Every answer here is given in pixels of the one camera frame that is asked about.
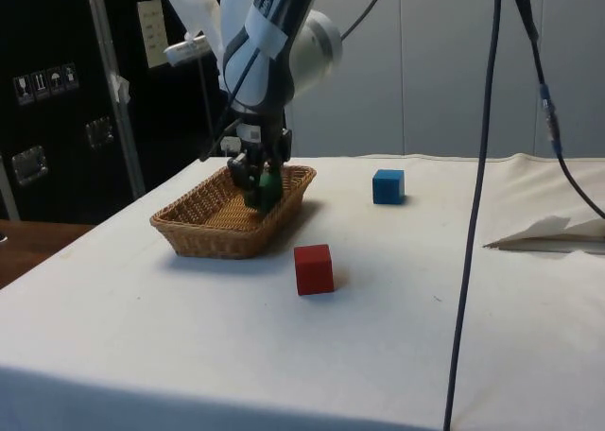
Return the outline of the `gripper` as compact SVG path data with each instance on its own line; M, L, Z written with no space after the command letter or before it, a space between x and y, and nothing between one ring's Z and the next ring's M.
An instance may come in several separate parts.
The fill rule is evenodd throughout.
M283 195L282 167L291 158L292 131L285 127L282 113L260 116L262 158L268 164L268 195L281 198ZM233 184L240 190L245 205L260 207L259 170L250 162L245 152L228 161Z

